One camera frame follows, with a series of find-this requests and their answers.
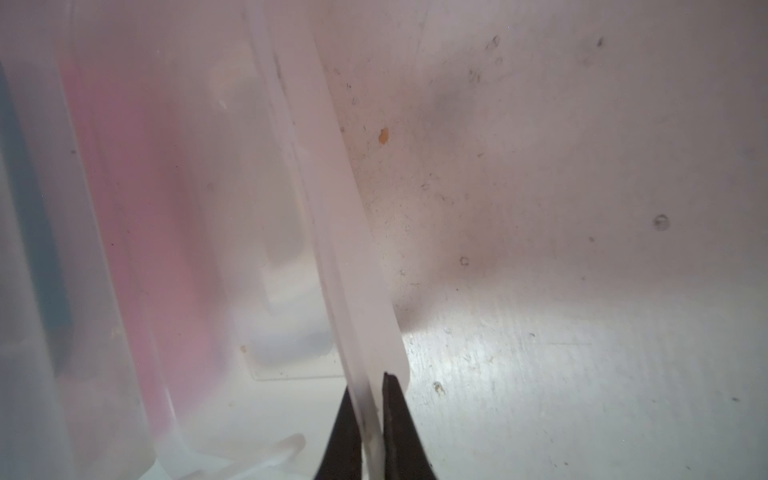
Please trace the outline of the pink plastic tool box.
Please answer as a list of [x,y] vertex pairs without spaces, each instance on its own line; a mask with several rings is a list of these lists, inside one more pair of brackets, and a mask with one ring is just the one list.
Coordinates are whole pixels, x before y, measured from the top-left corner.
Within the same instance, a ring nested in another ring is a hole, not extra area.
[[1,475],[314,479],[409,366],[302,1],[5,1],[74,320],[54,373],[1,157]]

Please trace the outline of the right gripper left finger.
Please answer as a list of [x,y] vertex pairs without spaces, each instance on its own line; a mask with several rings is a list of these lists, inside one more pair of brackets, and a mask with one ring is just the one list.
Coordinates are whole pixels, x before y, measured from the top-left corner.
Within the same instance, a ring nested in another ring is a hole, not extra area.
[[361,480],[361,432],[349,389],[342,398],[315,480]]

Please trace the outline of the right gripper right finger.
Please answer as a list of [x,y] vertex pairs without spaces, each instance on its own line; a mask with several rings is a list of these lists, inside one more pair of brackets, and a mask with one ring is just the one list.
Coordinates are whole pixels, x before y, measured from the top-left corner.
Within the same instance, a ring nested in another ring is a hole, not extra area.
[[385,372],[382,382],[384,478],[387,480],[436,480],[400,382]]

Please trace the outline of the teal utility knife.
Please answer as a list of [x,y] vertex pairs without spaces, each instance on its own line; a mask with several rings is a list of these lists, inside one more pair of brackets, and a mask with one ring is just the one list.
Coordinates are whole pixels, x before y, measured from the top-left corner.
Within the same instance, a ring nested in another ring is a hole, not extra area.
[[5,72],[1,73],[1,157],[54,373],[72,355],[74,320],[53,229]]

